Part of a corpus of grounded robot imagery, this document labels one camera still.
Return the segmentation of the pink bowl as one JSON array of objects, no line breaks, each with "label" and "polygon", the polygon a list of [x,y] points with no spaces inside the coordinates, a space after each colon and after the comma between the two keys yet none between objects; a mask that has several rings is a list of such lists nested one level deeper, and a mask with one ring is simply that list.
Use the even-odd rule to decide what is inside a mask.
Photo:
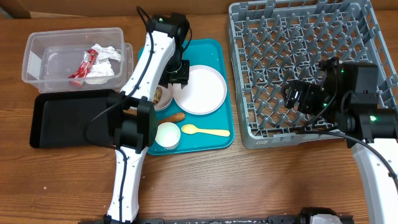
[{"label": "pink bowl", "polygon": [[167,87],[158,85],[159,87],[162,88],[163,92],[162,92],[162,97],[161,100],[159,101],[159,103],[157,105],[154,105],[154,108],[156,111],[162,111],[164,109],[166,109],[170,104],[171,101],[174,97],[174,92],[173,92],[173,86],[172,84],[168,84]]}]

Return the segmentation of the brown food chunk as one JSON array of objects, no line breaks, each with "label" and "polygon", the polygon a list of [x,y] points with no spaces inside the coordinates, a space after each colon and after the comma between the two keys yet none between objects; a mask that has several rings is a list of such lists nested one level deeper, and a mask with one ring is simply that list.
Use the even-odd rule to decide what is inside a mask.
[{"label": "brown food chunk", "polygon": [[159,101],[161,100],[162,92],[163,92],[163,90],[159,86],[155,89],[155,95],[154,95],[154,100],[153,100],[153,103],[155,105],[157,105],[159,103]]}]

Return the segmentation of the pink plate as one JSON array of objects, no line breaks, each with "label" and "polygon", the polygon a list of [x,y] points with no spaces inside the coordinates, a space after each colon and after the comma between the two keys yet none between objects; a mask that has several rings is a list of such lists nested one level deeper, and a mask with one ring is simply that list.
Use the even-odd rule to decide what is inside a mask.
[{"label": "pink plate", "polygon": [[206,115],[216,111],[225,101],[227,84],[216,69],[206,65],[193,65],[189,68],[188,83],[175,83],[174,100],[185,112]]}]

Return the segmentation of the orange carrot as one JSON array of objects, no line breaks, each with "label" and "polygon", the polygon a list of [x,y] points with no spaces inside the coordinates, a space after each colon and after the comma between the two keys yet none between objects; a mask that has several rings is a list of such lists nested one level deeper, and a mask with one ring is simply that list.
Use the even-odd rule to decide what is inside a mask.
[{"label": "orange carrot", "polygon": [[158,124],[162,124],[162,123],[177,123],[177,122],[183,121],[184,119],[185,119],[185,113],[179,112],[179,113],[175,113],[173,115],[170,115],[170,116],[160,120],[158,122]]}]

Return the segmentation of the yellow plastic spoon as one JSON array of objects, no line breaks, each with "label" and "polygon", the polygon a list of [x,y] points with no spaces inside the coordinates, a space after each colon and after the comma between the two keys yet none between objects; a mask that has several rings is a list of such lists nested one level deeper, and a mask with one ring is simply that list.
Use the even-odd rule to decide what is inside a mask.
[{"label": "yellow plastic spoon", "polygon": [[230,136],[230,132],[226,129],[201,129],[201,128],[196,127],[193,124],[185,124],[181,127],[181,130],[185,134],[203,133],[203,134],[210,134],[210,135],[222,136],[222,137]]}]

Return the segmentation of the white napkin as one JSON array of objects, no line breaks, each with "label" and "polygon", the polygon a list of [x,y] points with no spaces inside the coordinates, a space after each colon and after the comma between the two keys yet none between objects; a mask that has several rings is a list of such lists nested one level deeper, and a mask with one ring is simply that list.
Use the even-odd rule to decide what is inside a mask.
[{"label": "white napkin", "polygon": [[92,80],[86,80],[85,82],[89,85],[101,85],[108,81],[104,77],[114,76],[114,71],[111,68],[110,60],[117,62],[121,61],[121,54],[119,50],[114,47],[102,47],[99,44],[95,44],[91,48],[98,53],[95,62],[91,70],[86,75],[87,78],[93,78]]}]

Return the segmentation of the red snack wrapper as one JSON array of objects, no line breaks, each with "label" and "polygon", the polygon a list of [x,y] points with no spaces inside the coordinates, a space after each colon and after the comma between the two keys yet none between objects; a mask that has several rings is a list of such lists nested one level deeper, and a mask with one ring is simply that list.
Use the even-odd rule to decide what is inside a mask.
[{"label": "red snack wrapper", "polygon": [[85,78],[90,72],[93,64],[96,62],[97,56],[98,52],[96,50],[91,49],[86,51],[78,70],[74,74],[70,75],[69,79]]}]

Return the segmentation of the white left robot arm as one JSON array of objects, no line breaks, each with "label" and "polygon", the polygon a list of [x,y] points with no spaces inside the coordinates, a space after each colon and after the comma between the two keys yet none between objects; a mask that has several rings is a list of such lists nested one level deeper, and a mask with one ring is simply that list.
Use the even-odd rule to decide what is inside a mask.
[{"label": "white left robot arm", "polygon": [[185,86],[189,79],[190,62],[182,58],[190,44],[186,38],[192,37],[186,15],[149,16],[141,7],[137,12],[146,27],[146,42],[136,68],[121,91],[108,100],[107,108],[90,121],[93,124],[106,116],[113,140],[101,143],[90,139],[89,124],[83,131],[86,142],[113,149],[116,154],[112,201],[100,223],[138,222],[142,166],[158,128],[156,88],[176,83]]}]

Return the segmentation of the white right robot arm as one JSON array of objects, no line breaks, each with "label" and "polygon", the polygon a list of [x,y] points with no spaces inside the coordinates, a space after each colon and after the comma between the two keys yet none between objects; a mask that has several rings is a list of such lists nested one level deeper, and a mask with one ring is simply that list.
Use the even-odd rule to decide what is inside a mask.
[{"label": "white right robot arm", "polygon": [[285,107],[311,115],[306,126],[320,118],[334,125],[301,133],[345,139],[359,167],[369,221],[397,223],[397,111],[379,105],[378,66],[334,57],[318,67],[323,83],[294,80],[282,87]]}]

